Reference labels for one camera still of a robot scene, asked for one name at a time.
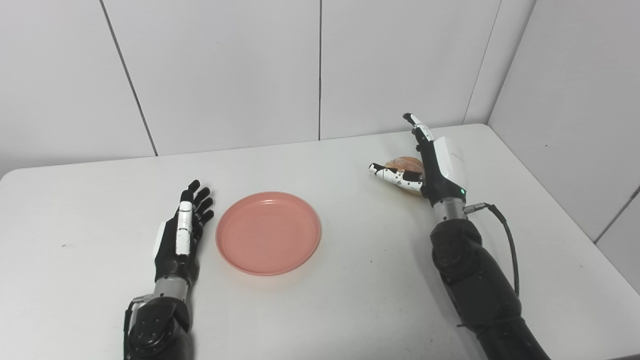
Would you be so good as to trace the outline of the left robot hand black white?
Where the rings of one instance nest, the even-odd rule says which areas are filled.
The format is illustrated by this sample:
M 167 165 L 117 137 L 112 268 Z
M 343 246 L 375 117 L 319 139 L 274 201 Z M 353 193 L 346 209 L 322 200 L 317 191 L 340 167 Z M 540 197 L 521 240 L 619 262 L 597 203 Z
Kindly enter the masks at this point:
M 180 278 L 192 285 L 198 280 L 198 250 L 206 223 L 215 216 L 213 204 L 210 188 L 201 186 L 198 179 L 181 193 L 176 212 L 160 232 L 154 281 Z

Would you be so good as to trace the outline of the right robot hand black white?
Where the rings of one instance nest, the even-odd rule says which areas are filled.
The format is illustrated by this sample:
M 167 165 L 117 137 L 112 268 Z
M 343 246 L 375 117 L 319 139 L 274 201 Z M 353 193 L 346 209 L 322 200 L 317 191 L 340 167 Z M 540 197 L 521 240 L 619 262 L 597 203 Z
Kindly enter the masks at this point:
M 434 137 L 430 128 L 411 112 L 403 119 L 412 125 L 411 134 L 416 139 L 416 150 L 422 164 L 421 171 L 373 162 L 368 170 L 376 177 L 405 191 L 417 192 L 432 207 L 448 199 L 466 205 L 467 173 L 464 155 L 448 137 Z

